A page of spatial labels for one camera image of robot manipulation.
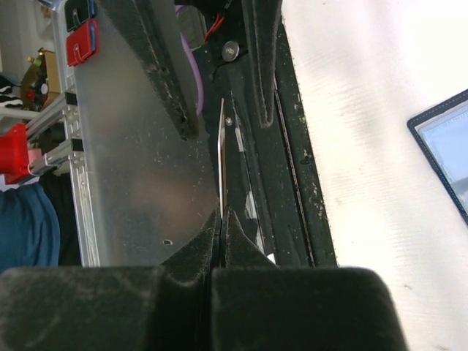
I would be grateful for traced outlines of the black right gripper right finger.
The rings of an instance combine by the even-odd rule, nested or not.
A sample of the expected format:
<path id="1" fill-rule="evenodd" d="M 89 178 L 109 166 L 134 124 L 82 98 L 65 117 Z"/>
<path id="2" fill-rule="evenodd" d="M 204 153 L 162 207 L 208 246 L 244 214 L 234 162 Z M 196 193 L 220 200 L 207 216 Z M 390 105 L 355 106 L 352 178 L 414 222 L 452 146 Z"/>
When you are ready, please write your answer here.
<path id="1" fill-rule="evenodd" d="M 405 350 L 390 292 L 364 268 L 281 268 L 222 218 L 211 273 L 213 350 Z"/>

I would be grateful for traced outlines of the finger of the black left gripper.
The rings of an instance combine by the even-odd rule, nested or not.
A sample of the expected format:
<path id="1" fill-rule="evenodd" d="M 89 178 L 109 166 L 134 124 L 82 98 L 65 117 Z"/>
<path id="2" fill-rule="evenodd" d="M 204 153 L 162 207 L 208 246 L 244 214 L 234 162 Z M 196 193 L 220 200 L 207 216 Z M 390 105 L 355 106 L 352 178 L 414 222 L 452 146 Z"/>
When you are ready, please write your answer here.
<path id="1" fill-rule="evenodd" d="M 98 7 L 137 56 L 181 139 L 197 139 L 196 82 L 174 2 L 99 1 Z"/>
<path id="2" fill-rule="evenodd" d="M 276 38 L 281 20 L 281 1 L 241 2 L 250 74 L 260 127 L 273 123 Z"/>

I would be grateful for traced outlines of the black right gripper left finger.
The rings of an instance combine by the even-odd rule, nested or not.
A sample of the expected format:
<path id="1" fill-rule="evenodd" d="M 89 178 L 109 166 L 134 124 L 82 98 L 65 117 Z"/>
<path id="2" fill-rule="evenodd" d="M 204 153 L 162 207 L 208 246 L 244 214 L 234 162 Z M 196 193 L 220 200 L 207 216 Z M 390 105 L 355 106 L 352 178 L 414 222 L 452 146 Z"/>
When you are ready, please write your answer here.
<path id="1" fill-rule="evenodd" d="M 3 350 L 208 350 L 220 216 L 160 265 L 12 268 L 1 275 Z"/>

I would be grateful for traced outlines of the navy blue card holder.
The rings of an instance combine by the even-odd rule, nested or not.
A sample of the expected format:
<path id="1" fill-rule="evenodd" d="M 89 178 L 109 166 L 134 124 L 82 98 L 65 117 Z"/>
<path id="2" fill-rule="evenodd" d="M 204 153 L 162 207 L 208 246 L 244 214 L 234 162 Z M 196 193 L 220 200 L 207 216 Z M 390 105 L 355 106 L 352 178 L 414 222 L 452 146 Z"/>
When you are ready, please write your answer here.
<path id="1" fill-rule="evenodd" d="M 410 118 L 407 128 L 467 221 L 467 91 Z"/>

